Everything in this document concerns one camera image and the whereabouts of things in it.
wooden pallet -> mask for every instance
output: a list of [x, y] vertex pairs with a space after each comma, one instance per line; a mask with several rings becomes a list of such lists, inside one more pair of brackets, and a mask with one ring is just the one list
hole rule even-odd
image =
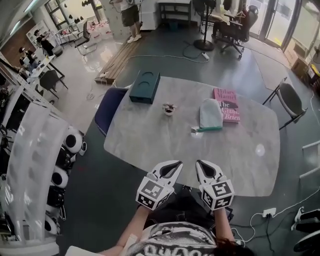
[[107, 64], [100, 71], [98, 76], [94, 79], [96, 83], [112, 85], [117, 76], [124, 69], [129, 58], [133, 56], [139, 47], [139, 45], [145, 40], [148, 33], [141, 33], [142, 38], [136, 42], [125, 42], [119, 49], [119, 51], [107, 62]]

blue chair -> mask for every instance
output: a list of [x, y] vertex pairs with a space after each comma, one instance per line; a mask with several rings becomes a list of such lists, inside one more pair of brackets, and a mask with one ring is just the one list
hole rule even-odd
[[126, 88], [111, 87], [103, 96], [94, 121], [104, 136], [107, 136], [112, 119], [127, 91]]

white robot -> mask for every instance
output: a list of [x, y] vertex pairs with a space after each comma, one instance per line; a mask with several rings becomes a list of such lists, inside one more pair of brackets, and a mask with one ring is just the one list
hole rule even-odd
[[197, 160], [195, 169], [202, 201], [212, 211], [231, 205], [235, 191], [220, 167], [209, 161]]
[[151, 210], [158, 208], [175, 191], [173, 185], [182, 167], [182, 162], [177, 160], [158, 163], [152, 172], [148, 172], [143, 178], [135, 200]]
[[[151, 210], [158, 208], [175, 191], [173, 185], [182, 167], [183, 163], [178, 160], [158, 163], [143, 178], [135, 200]], [[201, 199], [212, 211], [231, 205], [235, 191], [231, 180], [227, 180], [219, 166], [209, 161], [197, 160], [195, 170], [200, 183]]]

teal box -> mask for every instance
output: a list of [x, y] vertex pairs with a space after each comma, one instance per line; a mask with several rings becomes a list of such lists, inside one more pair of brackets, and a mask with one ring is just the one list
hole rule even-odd
[[139, 71], [129, 97], [132, 102], [152, 104], [160, 81], [160, 73]]

pink book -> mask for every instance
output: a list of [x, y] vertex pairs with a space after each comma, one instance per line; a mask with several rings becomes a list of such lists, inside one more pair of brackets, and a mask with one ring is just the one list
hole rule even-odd
[[213, 98], [220, 103], [224, 122], [238, 123], [240, 121], [237, 95], [233, 90], [214, 88]]

